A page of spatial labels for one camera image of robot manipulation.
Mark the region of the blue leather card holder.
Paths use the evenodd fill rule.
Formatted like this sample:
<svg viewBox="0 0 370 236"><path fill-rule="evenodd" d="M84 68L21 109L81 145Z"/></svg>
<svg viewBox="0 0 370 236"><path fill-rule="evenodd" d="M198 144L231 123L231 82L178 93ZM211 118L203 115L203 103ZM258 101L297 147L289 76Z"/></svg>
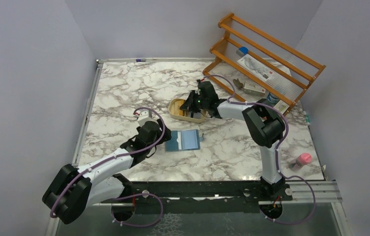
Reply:
<svg viewBox="0 0 370 236"><path fill-rule="evenodd" d="M172 130L171 140L165 143L166 152L178 152L188 150L199 150L204 134L199 130Z"/></svg>

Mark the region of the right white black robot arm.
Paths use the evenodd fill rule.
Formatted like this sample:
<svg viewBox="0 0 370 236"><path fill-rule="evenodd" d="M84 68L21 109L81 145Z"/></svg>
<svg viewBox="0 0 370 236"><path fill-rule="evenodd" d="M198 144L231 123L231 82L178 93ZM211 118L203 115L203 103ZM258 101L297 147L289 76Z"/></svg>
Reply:
<svg viewBox="0 0 370 236"><path fill-rule="evenodd" d="M285 184L280 171L280 150L287 130L282 114L261 101L235 102L220 99L211 82L199 81L198 89L192 90L180 106L183 112L208 112L213 118L232 118L243 120L251 138L260 147L262 175L260 177L261 196L272 200L279 195Z"/></svg>

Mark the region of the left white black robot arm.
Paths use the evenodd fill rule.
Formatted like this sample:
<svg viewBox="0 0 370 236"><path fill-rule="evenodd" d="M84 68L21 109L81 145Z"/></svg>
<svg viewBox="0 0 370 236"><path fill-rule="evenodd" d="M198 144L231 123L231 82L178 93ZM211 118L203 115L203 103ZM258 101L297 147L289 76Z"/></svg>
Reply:
<svg viewBox="0 0 370 236"><path fill-rule="evenodd" d="M171 130L160 119L137 127L137 134L111 154L79 167L66 164L45 191L42 202L52 218L72 223L83 211L111 198L125 202L130 198L128 180L119 173L144 161L150 151L171 140Z"/></svg>

